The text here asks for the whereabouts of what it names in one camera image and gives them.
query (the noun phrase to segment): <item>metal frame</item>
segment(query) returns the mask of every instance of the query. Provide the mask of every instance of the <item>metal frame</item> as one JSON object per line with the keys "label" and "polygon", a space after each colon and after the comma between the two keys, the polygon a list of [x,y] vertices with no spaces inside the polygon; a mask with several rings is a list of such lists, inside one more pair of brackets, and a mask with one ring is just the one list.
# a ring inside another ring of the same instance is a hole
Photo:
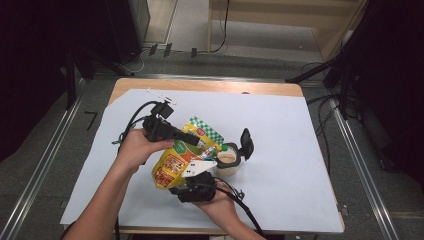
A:
{"label": "metal frame", "polygon": [[44,151],[34,173],[31,176],[25,190],[21,194],[18,202],[16,203],[12,214],[9,217],[9,220],[6,223],[2,233],[0,234],[0,240],[10,240],[15,239],[18,235],[19,229],[22,226],[23,221],[25,220],[26,215],[28,214],[35,197],[37,196],[38,191],[50,169],[51,164],[53,163],[54,157],[62,143],[66,132],[68,131],[69,126],[72,123],[72,120],[78,110],[78,107],[81,103],[81,98],[84,95],[87,84],[84,79],[81,79],[78,84],[78,89],[80,94],[75,100],[71,108],[65,111],[58,127],[56,128],[53,137],[51,138],[49,144],[47,145],[46,150]]}
{"label": "metal frame", "polygon": [[[330,105],[332,108],[336,108],[338,106],[338,102],[332,99],[330,100]],[[363,158],[361,150],[359,149],[352,130],[350,129],[349,121],[343,119],[340,111],[337,108],[335,110],[334,116],[336,117],[340,131],[346,141],[346,145],[349,149],[350,155],[352,156],[356,171],[358,172],[362,186],[365,190],[365,193],[367,194],[368,200],[370,201],[371,208],[374,212],[378,225],[380,226],[384,239],[399,239],[389,211],[387,210],[386,205],[384,204],[384,201],[378,192],[377,186],[374,183],[365,159]]]}
{"label": "metal frame", "polygon": [[[229,82],[263,82],[263,83],[286,83],[285,79],[275,78],[245,78],[245,77],[220,77],[220,76],[195,76],[195,75],[172,75],[172,74],[142,74],[135,76],[136,78],[150,79],[189,79],[189,80],[205,80],[205,81],[229,81]],[[322,83],[318,81],[303,81],[299,83],[301,87],[322,87]]]}

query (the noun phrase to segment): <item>green checkered packaging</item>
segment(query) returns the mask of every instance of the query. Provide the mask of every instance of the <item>green checkered packaging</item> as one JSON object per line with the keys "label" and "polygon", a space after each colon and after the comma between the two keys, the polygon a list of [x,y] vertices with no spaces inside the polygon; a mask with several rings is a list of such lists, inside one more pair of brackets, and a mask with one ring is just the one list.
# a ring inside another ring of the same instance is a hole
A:
{"label": "green checkered packaging", "polygon": [[224,143],[224,138],[200,118],[194,116],[190,118],[190,123],[197,128],[203,129],[203,131],[205,131],[206,136],[208,136],[212,141],[216,142],[218,145],[221,146]]}

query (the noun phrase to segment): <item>metal rail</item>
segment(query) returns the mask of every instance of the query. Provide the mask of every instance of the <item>metal rail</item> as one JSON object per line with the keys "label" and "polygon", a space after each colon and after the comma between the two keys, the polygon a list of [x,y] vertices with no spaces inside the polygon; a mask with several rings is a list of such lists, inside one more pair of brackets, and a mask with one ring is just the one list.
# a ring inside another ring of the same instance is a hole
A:
{"label": "metal rail", "polygon": [[[332,108],[335,108],[338,105],[338,102],[333,99],[330,101],[330,105]],[[359,146],[356,143],[355,137],[353,136],[352,130],[350,129],[349,122],[343,119],[338,109],[336,109],[334,116],[336,117],[337,123],[346,141],[346,145],[349,149],[350,155],[352,156],[353,163],[355,164],[359,178],[362,182],[365,193],[367,194],[368,200],[370,201],[371,208],[374,212],[375,218],[377,219],[378,225],[380,226],[384,239],[399,239],[389,211],[378,192],[371,173],[368,170],[367,164],[362,157]]]}
{"label": "metal rail", "polygon": [[40,187],[49,171],[50,166],[53,163],[60,144],[62,143],[62,140],[72,123],[75,113],[78,110],[86,86],[87,84],[85,80],[81,79],[78,84],[80,94],[78,95],[71,108],[65,111],[58,127],[54,132],[53,137],[51,138],[46,150],[43,153],[43,156],[41,157],[36,169],[34,170],[31,179],[19,197],[19,200],[16,203],[13,212],[0,235],[0,240],[12,240],[15,239],[18,235],[19,229],[21,228],[22,223],[24,222],[25,217],[27,216],[32,206],[32,203],[34,202],[35,197],[40,190]]}

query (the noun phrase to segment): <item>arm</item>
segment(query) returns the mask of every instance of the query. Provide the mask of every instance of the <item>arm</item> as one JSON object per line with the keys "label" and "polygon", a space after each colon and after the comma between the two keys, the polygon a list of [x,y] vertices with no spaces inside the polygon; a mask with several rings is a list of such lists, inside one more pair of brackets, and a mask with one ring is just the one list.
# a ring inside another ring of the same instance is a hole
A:
{"label": "arm", "polygon": [[[218,182],[218,186],[227,191],[230,190],[222,182]],[[265,239],[239,219],[233,200],[223,192],[216,191],[215,197],[210,202],[199,202],[194,205],[234,239]]]}
{"label": "arm", "polygon": [[149,142],[144,129],[131,130],[114,163],[74,226],[69,239],[109,239],[132,175],[149,156],[173,145],[173,141]]}

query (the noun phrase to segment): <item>food package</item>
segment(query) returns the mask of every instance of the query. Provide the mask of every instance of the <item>food package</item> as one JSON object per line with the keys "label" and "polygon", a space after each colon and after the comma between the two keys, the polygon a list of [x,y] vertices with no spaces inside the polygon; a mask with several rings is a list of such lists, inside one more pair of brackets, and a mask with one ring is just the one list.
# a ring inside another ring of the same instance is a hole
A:
{"label": "food package", "polygon": [[153,181],[157,188],[169,189],[181,186],[185,182],[181,175],[191,160],[204,160],[207,157],[214,157],[210,156],[208,152],[216,155],[222,149],[224,138],[197,117],[190,118],[181,131],[198,136],[200,138],[199,144],[193,146],[175,140],[174,146],[163,152],[152,170]]}

